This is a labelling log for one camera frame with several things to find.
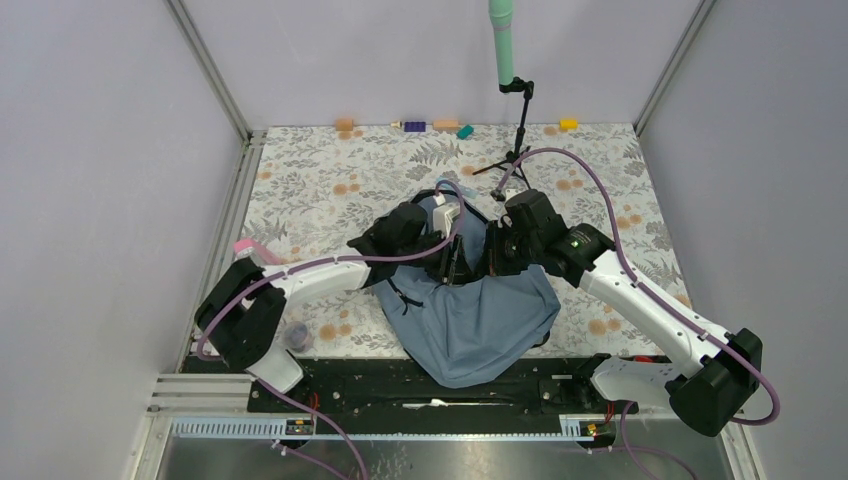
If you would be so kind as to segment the blue grey backpack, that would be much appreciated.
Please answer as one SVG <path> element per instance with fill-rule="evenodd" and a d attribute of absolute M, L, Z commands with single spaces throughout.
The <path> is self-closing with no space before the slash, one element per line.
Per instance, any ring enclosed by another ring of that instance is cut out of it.
<path fill-rule="evenodd" d="M 561 304 L 544 271 L 449 285 L 398 265 L 373 288 L 403 349 L 438 384 L 489 382 L 540 345 Z"/>

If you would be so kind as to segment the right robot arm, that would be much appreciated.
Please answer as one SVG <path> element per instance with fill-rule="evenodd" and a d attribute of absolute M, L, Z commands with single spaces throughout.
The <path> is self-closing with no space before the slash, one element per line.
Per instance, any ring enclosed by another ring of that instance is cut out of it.
<path fill-rule="evenodd" d="M 535 189 L 495 190 L 505 214 L 487 228 L 485 258 L 493 276 L 538 265 L 611 306 L 646 335 L 667 363 L 596 355 L 573 386 L 575 402 L 597 412 L 610 401 L 671 409 L 695 432 L 715 437 L 763 385 L 763 342 L 751 330 L 726 330 L 659 290 L 626 265 L 615 242 L 582 223 L 569 227 Z"/>

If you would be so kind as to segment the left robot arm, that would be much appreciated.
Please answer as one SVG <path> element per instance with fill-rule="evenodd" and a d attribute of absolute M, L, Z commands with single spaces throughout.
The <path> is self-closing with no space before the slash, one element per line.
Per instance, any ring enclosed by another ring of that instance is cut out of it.
<path fill-rule="evenodd" d="M 416 203 L 398 205 L 335 255 L 289 265 L 235 261 L 195 313 L 197 357 L 251 375 L 285 410 L 301 409 L 311 387 L 300 363 L 274 339 L 286 309 L 371 287 L 401 266 L 423 267 L 447 252 L 467 208 L 441 194 L 435 199 L 432 212 Z"/>

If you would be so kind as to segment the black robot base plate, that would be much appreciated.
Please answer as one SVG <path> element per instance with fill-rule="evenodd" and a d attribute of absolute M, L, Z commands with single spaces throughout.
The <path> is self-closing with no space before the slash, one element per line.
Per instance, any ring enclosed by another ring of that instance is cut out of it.
<path fill-rule="evenodd" d="M 288 395 L 349 434 L 551 434 L 561 415 L 607 422 L 623 411 L 589 381 L 599 360 L 521 359 L 491 382 L 450 389 L 411 359 L 304 359 Z"/>

